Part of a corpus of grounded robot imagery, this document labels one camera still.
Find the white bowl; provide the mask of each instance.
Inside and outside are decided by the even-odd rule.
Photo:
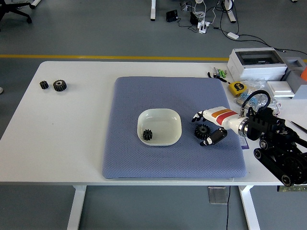
[[[144,140],[143,132],[149,129],[153,138]],[[172,109],[148,109],[138,119],[138,137],[146,145],[166,146],[175,144],[181,137],[181,119]]]

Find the blue cushion pad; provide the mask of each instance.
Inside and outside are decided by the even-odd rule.
[[[246,168],[238,136],[232,131],[212,146],[194,136],[198,112],[229,107],[222,83],[210,78],[122,77],[115,82],[109,117],[103,176],[105,178],[230,178]],[[139,115],[151,108],[175,110],[182,135],[170,146],[148,146],[137,135]],[[205,122],[212,131],[219,127]]]

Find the white box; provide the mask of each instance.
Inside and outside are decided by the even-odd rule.
[[[274,48],[233,49],[227,67],[234,81],[279,81],[287,69]]]

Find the yellow floor line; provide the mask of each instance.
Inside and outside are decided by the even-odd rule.
[[[0,58],[46,59],[115,59],[115,60],[168,60],[168,61],[228,61],[227,57],[156,57],[156,56],[91,56],[91,55],[15,55],[0,54]]]

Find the white container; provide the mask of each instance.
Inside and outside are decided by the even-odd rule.
[[[143,132],[151,130],[153,138],[144,140]],[[172,109],[148,109],[138,119],[138,137],[146,145],[166,146],[175,144],[181,137],[181,119]]]
[[[274,48],[233,49],[227,67],[234,81],[279,81],[287,69]]]

